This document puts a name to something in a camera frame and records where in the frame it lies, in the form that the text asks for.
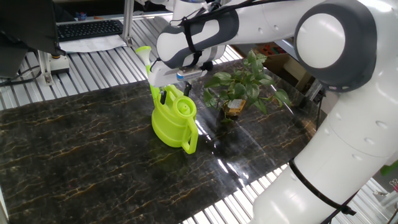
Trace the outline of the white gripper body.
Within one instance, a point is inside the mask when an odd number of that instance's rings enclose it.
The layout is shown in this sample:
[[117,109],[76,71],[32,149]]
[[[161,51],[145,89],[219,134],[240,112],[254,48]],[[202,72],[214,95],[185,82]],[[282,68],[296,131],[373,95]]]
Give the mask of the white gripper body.
[[190,82],[204,77],[208,71],[198,66],[169,68],[163,61],[153,61],[148,67],[148,81],[154,87],[173,85],[179,82]]

